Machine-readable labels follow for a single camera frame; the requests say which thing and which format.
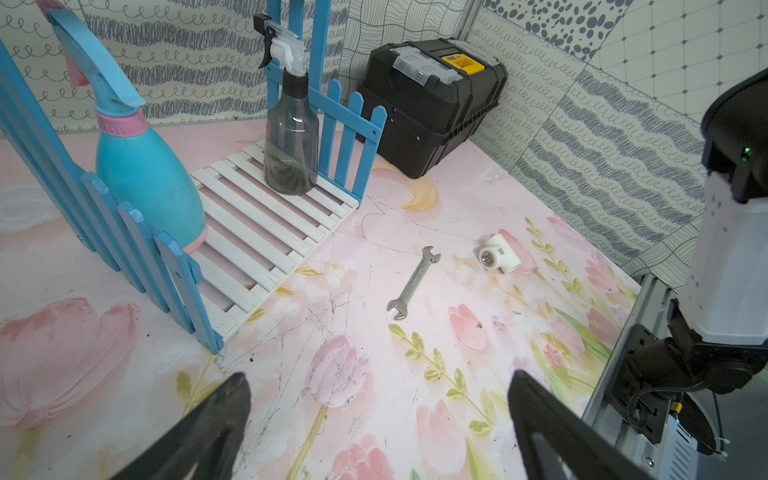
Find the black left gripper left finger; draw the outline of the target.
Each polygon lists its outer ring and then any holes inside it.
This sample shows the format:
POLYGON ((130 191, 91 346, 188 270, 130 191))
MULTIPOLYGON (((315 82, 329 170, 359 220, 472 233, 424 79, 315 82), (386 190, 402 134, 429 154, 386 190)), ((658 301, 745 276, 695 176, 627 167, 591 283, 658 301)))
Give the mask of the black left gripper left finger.
POLYGON ((237 372, 113 477, 230 479, 250 410, 249 383, 237 372))

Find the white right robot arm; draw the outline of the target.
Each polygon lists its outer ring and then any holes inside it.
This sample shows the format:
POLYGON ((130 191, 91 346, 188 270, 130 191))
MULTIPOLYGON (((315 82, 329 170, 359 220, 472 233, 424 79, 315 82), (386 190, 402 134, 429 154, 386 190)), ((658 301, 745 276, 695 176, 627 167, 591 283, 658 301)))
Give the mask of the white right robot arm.
POLYGON ((644 392, 727 394, 767 365, 767 73, 721 94, 701 132, 705 212, 670 335, 631 354, 644 392))

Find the smoky grey spray bottle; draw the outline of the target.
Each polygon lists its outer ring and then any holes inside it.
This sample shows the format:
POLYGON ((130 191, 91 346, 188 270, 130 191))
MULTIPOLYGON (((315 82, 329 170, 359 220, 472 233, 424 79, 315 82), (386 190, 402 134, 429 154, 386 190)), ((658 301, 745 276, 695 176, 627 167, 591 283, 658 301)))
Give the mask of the smoky grey spray bottle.
POLYGON ((278 193, 302 195, 316 185, 319 162, 319 119, 309 103, 304 44, 266 14, 256 14, 253 20, 264 40, 260 67, 275 60, 282 69, 279 100, 267 111, 265 179, 278 193))

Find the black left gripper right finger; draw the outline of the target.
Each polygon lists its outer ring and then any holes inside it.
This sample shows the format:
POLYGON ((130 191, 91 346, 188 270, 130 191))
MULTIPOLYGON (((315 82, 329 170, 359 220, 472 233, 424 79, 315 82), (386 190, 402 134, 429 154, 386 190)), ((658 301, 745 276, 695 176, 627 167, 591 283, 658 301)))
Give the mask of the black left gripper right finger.
POLYGON ((527 477, 647 479, 524 370, 514 372, 508 404, 527 477))

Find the blue and white slatted shelf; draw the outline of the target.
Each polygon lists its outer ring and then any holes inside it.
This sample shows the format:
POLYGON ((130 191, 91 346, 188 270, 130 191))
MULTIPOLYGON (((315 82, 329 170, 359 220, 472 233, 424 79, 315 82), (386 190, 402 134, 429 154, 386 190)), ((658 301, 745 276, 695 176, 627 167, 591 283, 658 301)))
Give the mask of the blue and white slatted shelf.
POLYGON ((295 159, 296 132, 262 139, 188 172, 149 125, 144 98, 77 14, 58 1, 40 5, 67 66, 92 86, 98 121, 98 172, 76 164, 8 50, 1 53, 1 130, 78 240, 147 294, 210 352, 219 352, 285 279, 362 202, 387 120, 360 93, 342 100, 338 81, 322 80, 332 7, 319 1, 309 40, 305 5, 270 1, 253 17, 270 110, 284 104, 288 72, 318 112, 313 137, 317 179, 284 194, 266 178, 275 154, 295 159))

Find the teal pink spray bottle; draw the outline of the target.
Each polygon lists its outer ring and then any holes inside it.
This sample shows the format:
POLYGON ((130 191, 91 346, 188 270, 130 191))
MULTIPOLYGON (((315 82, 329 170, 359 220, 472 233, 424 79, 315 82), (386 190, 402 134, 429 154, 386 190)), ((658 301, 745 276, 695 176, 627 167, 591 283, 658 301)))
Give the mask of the teal pink spray bottle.
POLYGON ((39 1, 67 62, 73 87, 91 86, 100 130, 97 175, 121 201, 190 253, 207 234, 202 201, 184 165, 148 124, 145 100, 106 47, 59 1, 39 1))

